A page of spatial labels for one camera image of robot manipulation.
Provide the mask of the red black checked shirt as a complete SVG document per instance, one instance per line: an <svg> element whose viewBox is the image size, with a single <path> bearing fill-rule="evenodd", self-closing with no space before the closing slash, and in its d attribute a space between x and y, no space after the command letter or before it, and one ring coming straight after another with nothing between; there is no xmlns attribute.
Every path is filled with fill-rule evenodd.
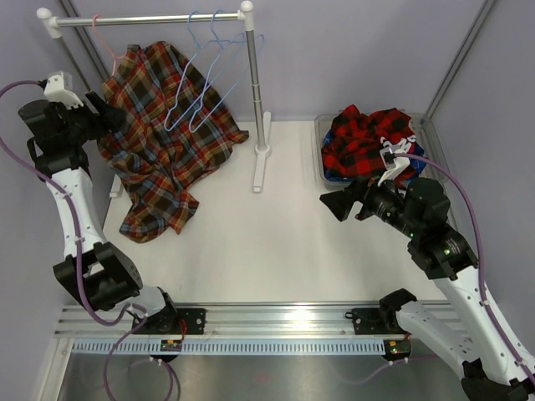
<svg viewBox="0 0 535 401"><path fill-rule="evenodd" d="M342 183L358 175L380 176L385 172L380 151L392 145L405 153L424 155L410 121L411 117L397 108L364 114L353 104L346 107L321 139L324 177Z"/></svg>

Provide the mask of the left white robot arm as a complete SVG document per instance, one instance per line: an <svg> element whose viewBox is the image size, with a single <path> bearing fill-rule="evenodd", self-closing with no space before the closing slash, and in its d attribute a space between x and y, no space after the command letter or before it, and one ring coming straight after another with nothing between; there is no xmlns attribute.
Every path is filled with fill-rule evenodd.
<svg viewBox="0 0 535 401"><path fill-rule="evenodd" d="M134 262L105 238L99 225L83 146L119 130L125 112L94 92L86 97L83 102L69 89L47 89L43 99L18 111L32 133L27 147L33 168L50 190L63 227L64 260L53 273L89 312L143 307L146 329L172 332L180 314L170 296L159 287L144 286Z"/></svg>

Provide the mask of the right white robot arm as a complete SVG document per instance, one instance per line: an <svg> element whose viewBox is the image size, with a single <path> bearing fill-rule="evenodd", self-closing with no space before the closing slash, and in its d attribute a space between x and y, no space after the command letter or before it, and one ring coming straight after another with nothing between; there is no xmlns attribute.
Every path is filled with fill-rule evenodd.
<svg viewBox="0 0 535 401"><path fill-rule="evenodd" d="M432 317L405 289L380 299L378 320L384 330L419 338L456 373L470 400L534 398L534 356L504 316L491 310L494 301L480 278L482 263L448 224L450 200L439 182L418 178L401 194L387 183L357 178L319 199L339 221L359 202L357 220L376 216L406 235L412 261L446 297L468 336Z"/></svg>

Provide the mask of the blue plaid shirt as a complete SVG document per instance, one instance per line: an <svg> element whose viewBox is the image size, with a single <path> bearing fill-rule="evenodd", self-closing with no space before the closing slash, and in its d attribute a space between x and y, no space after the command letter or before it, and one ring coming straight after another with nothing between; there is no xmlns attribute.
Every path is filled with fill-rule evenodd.
<svg viewBox="0 0 535 401"><path fill-rule="evenodd" d="M415 135L391 135L389 138L378 135L342 135L336 138L330 129L321 149L324 173L329 180L349 181L362 175L367 177L380 176L385 172L385 165L380 151L394 145L418 156L424 156L424 149L416 142Z"/></svg>

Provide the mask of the brown plaid shirt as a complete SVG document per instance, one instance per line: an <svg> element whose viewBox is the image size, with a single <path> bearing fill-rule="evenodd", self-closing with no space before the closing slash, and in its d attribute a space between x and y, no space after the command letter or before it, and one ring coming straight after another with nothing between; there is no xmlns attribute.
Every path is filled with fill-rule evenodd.
<svg viewBox="0 0 535 401"><path fill-rule="evenodd" d="M165 132L164 120L188 60L165 41L145 48L131 44L102 86L105 101L126 112L121 131L99 140L98 148L132 202L120 233L135 242L152 241L167 229L181 232L199 206L189 187L225 164L234 146L249 138L224 103L197 132L188 128L188 117L178 129ZM220 98L209 89L195 123Z"/></svg>

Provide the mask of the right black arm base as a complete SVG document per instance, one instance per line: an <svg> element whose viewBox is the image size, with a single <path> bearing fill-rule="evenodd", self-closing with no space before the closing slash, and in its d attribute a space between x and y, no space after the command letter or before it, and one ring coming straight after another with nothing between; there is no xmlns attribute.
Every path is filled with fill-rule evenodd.
<svg viewBox="0 0 535 401"><path fill-rule="evenodd" d="M406 331L389 321L379 307L356 307L344 313L357 335L405 335Z"/></svg>

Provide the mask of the pink wire hanger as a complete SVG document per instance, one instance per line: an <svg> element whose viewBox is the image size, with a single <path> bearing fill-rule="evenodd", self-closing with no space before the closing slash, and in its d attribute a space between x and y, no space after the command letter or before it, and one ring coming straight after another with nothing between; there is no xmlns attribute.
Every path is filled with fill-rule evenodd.
<svg viewBox="0 0 535 401"><path fill-rule="evenodd" d="M118 55L108 44L108 42L105 40L105 38L102 36L102 34L99 32L97 28L97 22L99 18L101 17L100 14L95 14L92 17L91 21L91 29L94 34L94 36L98 39L99 44L104 48L106 53L111 57L112 60L112 66L111 66L111 72L109 74L109 77L113 77L117 71L118 66L122 62L122 60L125 58L125 55Z"/></svg>

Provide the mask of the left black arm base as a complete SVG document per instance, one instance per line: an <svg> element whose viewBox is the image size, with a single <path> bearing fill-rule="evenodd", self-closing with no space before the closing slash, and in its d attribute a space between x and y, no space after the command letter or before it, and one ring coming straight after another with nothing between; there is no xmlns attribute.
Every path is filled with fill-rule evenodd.
<svg viewBox="0 0 535 401"><path fill-rule="evenodd" d="M165 310L148 318L135 334L145 335L203 335L206 325L206 309L178 307L174 312Z"/></svg>

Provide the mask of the blue hanger holding red shirt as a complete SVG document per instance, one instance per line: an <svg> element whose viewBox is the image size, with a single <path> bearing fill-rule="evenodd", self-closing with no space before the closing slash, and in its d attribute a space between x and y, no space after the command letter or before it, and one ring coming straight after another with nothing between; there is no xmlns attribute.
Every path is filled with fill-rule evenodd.
<svg viewBox="0 0 535 401"><path fill-rule="evenodd" d="M213 39L208 40L204 44L201 44L197 39L196 34L191 28L193 16L198 14L197 11L192 12L187 19L187 29L188 33L191 35L193 42L196 46L196 52L191 56L191 58L186 63L186 66L182 69L182 76L178 87L176 88L175 93L175 103L168 110L165 120L164 120L164 130L167 133L178 129L180 123L189 118L188 128L193 129L194 132L197 132L198 129L206 123L209 117L211 117L217 108L219 108L226 97L237 87L239 84L240 78L238 78L231 86L231 88L216 102L216 104L210 109L208 114L203 117L199 123L195 123L197 116L203 110L205 106L205 97L209 89L213 88L213 84L218 80L218 78L230 67L230 61L226 61L222 65L222 69L219 70L215 75L212 74L214 68L222 60L222 56L227 52L228 48L232 45L242 45L246 43L246 37L244 33L240 33L235 36L233 39L223 39L221 38L216 30L214 29L215 22L217 17L221 17L224 12L221 9L217 9L210 19L210 30L213 35ZM196 81L193 79L193 74L198 72L196 66L193 62L197 59L199 55L202 54L205 48L209 48L212 45L217 47L216 57L211 62L207 72L201 74L203 78L202 87L199 89L196 86Z"/></svg>

